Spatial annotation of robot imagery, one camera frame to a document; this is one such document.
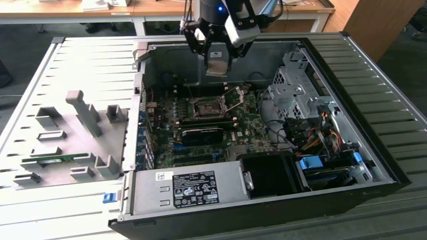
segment blue plastic clip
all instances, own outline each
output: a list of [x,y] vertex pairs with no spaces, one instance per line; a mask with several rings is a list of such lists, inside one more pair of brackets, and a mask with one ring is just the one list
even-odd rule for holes
[[118,202],[118,193],[104,193],[103,204],[110,204]]
[[362,162],[360,153],[355,152],[355,153],[352,154],[352,156],[354,156],[355,160],[358,161],[358,163],[360,163],[360,162]]
[[303,170],[323,167],[320,157],[318,156],[303,157],[302,160],[299,160],[299,165]]

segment floor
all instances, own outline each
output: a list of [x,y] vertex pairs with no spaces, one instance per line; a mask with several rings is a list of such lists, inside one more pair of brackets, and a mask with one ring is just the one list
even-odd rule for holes
[[[104,25],[104,29],[95,34],[88,34],[84,27],[78,23],[46,24],[46,32],[39,33],[39,24],[0,25],[0,59],[14,76],[14,82],[0,88],[0,96],[22,95],[24,93],[54,37],[135,35],[131,23],[119,23],[119,31],[116,32],[111,31],[108,26]],[[411,27],[402,32],[378,64],[420,111],[427,114],[427,104],[424,104],[427,100],[427,85],[424,82],[427,75],[427,34],[414,40],[411,38],[414,32],[415,30]],[[19,100],[20,98],[16,96],[0,97],[0,132],[5,127]]]

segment warning label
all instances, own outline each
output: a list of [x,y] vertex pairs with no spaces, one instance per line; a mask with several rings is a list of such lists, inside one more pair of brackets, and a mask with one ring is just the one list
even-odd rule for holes
[[215,172],[174,175],[174,206],[188,208],[220,202]]

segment motherboard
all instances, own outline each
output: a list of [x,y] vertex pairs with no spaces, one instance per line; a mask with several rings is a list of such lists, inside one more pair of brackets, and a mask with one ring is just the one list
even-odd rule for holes
[[147,104],[155,169],[235,161],[274,149],[259,114],[263,90],[220,88],[208,92],[222,95],[200,96],[204,90],[175,86]]

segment gray metal grate table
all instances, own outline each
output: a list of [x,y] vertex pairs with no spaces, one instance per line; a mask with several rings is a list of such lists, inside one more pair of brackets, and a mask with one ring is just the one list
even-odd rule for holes
[[[427,233],[427,122],[351,38],[339,33],[286,33],[312,41],[412,184],[347,213],[202,239],[424,239]],[[14,239],[124,240],[107,225],[119,203],[103,194],[123,179],[15,190],[12,178],[36,130],[34,111],[70,88],[86,89],[98,109],[131,107],[132,51],[138,40],[182,41],[179,36],[66,38],[52,43],[0,136],[0,232]]]

